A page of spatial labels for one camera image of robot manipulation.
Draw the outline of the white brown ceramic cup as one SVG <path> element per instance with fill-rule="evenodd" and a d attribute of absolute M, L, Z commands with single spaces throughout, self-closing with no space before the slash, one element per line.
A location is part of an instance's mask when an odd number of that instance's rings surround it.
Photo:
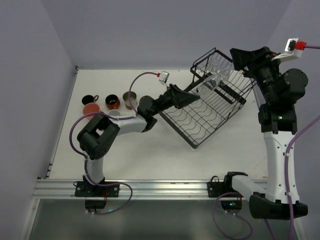
<path fill-rule="evenodd" d="M 137 94 L 134 91 L 127 91 L 122 95 L 125 107 L 128 110 L 136 109 L 138 106 Z"/>

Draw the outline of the salmon pink mug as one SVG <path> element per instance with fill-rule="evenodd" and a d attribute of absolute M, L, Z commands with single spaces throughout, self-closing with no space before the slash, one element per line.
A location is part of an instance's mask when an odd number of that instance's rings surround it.
<path fill-rule="evenodd" d="M 108 112 L 108 115 L 114 118 L 118 118 L 121 116 L 121 112 L 117 109 L 112 109 Z"/>

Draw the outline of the orange ceramic mug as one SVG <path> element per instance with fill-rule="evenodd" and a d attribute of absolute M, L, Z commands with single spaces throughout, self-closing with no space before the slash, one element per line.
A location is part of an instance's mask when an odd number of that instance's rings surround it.
<path fill-rule="evenodd" d="M 105 105 L 109 110 L 117 110 L 120 103 L 119 97 L 115 94 L 110 94 L 105 98 Z"/>

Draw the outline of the pink tall tumbler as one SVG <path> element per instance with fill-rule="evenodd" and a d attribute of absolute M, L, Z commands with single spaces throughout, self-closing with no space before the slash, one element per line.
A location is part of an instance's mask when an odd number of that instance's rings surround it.
<path fill-rule="evenodd" d="M 94 113 L 97 113 L 100 111 L 101 111 L 100 106 L 95 102 L 91 102 L 91 103 L 86 104 L 83 107 L 82 113 L 83 113 L 83 115 L 86 115 L 87 120 L 91 120 L 95 116 Z"/>

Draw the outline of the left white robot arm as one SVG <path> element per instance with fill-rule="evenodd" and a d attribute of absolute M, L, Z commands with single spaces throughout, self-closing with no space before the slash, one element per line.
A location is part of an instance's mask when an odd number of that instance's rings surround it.
<path fill-rule="evenodd" d="M 199 95 L 170 84 L 168 90 L 157 99 L 143 96 L 137 106 L 136 116 L 115 118 L 102 112 L 95 114 L 76 138 L 85 157 L 84 178 L 93 186 L 103 186 L 103 159 L 117 136 L 147 132 L 157 123 L 155 115 L 171 107 L 182 109 L 199 99 Z"/>

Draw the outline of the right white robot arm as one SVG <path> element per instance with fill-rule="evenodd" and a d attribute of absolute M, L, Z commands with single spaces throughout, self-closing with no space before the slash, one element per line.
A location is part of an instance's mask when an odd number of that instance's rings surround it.
<path fill-rule="evenodd" d="M 280 73 L 280 56 L 268 47 L 248 51 L 231 48 L 233 67 L 256 81 L 264 104 L 258 121 L 267 152 L 267 187 L 255 184 L 243 172 L 228 172 L 224 182 L 249 202 L 255 219 L 289 220 L 308 214 L 296 187 L 294 137 L 298 134 L 295 104 L 306 93 L 307 75 L 298 68 Z"/>

